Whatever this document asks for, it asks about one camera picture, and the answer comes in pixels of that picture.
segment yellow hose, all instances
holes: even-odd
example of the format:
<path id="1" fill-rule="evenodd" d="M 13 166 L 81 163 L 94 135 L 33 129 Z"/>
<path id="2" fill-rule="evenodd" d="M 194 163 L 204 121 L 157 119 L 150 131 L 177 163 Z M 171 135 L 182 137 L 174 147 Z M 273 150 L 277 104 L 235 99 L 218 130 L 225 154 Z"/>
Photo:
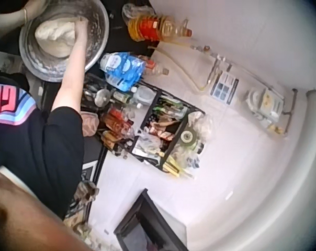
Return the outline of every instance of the yellow hose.
<path id="1" fill-rule="evenodd" d="M 174 43 L 174 44 L 177 44 L 177 45 L 181 45 L 181 46 L 185 46 L 185 47 L 189 47 L 185 44 L 182 44 L 182 43 L 177 43 L 177 42 L 170 42 L 170 43 Z M 203 87 L 199 87 L 199 85 L 194 81 L 194 79 L 192 78 L 192 76 L 190 76 L 188 74 L 188 72 L 185 70 L 185 68 L 183 68 L 178 62 L 176 62 L 166 51 L 164 51 L 163 49 L 160 49 L 160 48 L 157 48 L 157 47 L 153 47 L 153 46 L 148 46 L 149 49 L 153 49 L 163 55 L 165 55 L 166 57 L 168 57 L 175 65 L 177 65 L 183 72 L 184 74 L 192 81 L 192 83 L 194 84 L 194 86 L 196 87 L 196 89 L 199 91 L 199 92 L 203 92 L 206 90 L 207 86 L 208 86 L 208 83 L 203 86 Z"/>

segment dough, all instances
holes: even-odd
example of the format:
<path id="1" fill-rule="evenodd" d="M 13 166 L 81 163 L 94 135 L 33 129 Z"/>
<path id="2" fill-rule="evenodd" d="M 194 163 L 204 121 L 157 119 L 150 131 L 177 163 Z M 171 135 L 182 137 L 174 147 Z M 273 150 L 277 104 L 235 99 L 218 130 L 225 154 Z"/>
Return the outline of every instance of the dough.
<path id="1" fill-rule="evenodd" d="M 75 42 L 75 21 L 78 19 L 59 18 L 41 23 L 35 32 L 38 45 L 57 58 L 69 56 Z"/>

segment hand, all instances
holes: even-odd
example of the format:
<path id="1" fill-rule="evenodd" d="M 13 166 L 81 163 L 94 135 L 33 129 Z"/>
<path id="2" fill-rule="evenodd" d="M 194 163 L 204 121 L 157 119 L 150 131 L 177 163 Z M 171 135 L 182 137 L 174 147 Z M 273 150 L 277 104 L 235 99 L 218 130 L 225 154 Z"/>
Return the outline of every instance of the hand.
<path id="1" fill-rule="evenodd" d="M 88 27 L 88 19 L 85 17 L 80 17 L 75 22 L 75 39 L 76 41 L 87 42 L 87 27 Z"/>
<path id="2" fill-rule="evenodd" d="M 28 21 L 33 20 L 47 8 L 48 0 L 29 0 L 24 8 L 27 11 Z"/>

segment label sticker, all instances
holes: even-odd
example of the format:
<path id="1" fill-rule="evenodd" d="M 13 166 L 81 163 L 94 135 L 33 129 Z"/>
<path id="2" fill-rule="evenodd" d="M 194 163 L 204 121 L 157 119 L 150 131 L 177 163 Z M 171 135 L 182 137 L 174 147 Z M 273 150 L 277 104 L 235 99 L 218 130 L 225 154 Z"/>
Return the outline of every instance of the label sticker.
<path id="1" fill-rule="evenodd" d="M 228 72 L 223 72 L 216 80 L 210 95 L 227 105 L 231 104 L 232 98 L 235 95 L 239 79 Z"/>

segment cooking oil bottle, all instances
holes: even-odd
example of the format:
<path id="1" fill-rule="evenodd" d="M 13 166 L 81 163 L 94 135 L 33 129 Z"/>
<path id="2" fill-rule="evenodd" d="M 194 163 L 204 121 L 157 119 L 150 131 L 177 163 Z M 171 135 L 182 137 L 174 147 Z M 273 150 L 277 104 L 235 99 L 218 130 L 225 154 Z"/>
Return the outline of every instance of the cooking oil bottle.
<path id="1" fill-rule="evenodd" d="M 169 41 L 176 37 L 191 37 L 187 20 L 178 24 L 171 16 L 141 15 L 128 23 L 130 37 L 135 41 Z"/>

